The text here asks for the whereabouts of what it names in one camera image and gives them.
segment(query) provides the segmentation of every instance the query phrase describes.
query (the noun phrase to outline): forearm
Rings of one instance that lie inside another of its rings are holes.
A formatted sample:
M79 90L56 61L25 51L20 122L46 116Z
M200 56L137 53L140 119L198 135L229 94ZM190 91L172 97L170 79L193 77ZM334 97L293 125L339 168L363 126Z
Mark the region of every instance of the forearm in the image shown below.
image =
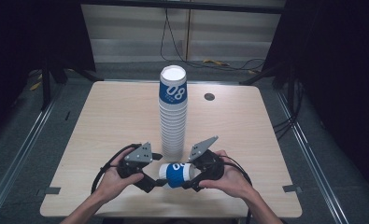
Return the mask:
M101 200L101 197L97 194L92 194L61 223L86 223L103 204L104 202Z
M260 193L252 187L247 189L246 195L242 197L253 217L260 224L282 224L281 220L263 200Z

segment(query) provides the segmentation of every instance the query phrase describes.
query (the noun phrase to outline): tabletop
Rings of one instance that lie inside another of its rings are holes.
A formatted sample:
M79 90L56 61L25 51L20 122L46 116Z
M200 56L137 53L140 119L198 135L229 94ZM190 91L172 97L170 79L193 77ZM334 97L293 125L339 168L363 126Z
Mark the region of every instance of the tabletop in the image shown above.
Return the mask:
M249 174L253 187L279 217L299 217L301 205L263 98L256 87L188 84L188 110L182 162L194 144L214 135L210 147L224 149ZM205 98L212 93L215 99ZM132 143L151 143L162 153L158 105L159 83L95 82L78 118L50 186L59 194L46 195L40 213L68 216L91 193L92 182L118 150ZM163 159L143 170L157 179ZM247 207L217 189L155 188L146 193L129 186L97 213L101 217L245 217Z

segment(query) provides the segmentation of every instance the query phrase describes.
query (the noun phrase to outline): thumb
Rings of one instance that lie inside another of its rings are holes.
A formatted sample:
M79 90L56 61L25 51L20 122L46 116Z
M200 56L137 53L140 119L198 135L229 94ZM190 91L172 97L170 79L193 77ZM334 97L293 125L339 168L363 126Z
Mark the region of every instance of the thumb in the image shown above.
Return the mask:
M216 181L214 180L202 180L199 182L199 187L206 188L206 189L216 189Z
M130 175L130 176L124 178L123 180L125 181L125 183L127 185L131 185L131 184L137 183L138 181L143 179L143 177L144 177L144 175L142 173L137 173L137 174Z

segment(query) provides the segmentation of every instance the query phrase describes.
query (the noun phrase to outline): human hand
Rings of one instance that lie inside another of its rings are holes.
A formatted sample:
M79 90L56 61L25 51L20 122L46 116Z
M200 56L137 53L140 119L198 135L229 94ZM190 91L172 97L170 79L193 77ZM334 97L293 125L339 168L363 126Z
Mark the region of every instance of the human hand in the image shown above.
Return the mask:
M216 155L220 156L224 162L233 163L226 158L227 153L224 150L216 151ZM224 165L224 175L218 180L202 180L199 186L207 189L220 189L226 194L235 198L244 198L248 195L248 191L253 187L236 168Z
M124 150L114 161L110 164L112 167L108 168L103 176L102 181L94 192L95 195L99 196L104 203L107 203L118 195L131 184L140 181L144 175L137 173L127 178L121 178L117 171L117 166L126 155L135 150L133 147Z

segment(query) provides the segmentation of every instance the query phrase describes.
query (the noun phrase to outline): human arm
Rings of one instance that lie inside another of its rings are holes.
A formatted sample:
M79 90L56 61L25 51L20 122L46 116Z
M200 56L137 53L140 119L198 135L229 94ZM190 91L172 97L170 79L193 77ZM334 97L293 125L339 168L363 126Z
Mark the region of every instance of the human arm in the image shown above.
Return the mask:
M231 162L224 150L215 152L224 162ZM226 194L242 199L254 218L260 224L281 224L282 221L263 200L260 193L253 188L243 175L234 167L225 165L224 175L219 180L203 180L199 186L207 189L220 189Z
M120 160L133 150L134 148L128 148L123 151L111 162L111 166L118 166ZM70 216L63 220L62 223L86 223L103 204L116 198L127 186L140 181L143 177L143 174L138 173L127 178L121 178L117 172L117 168L110 167L106 170L96 191L74 210Z

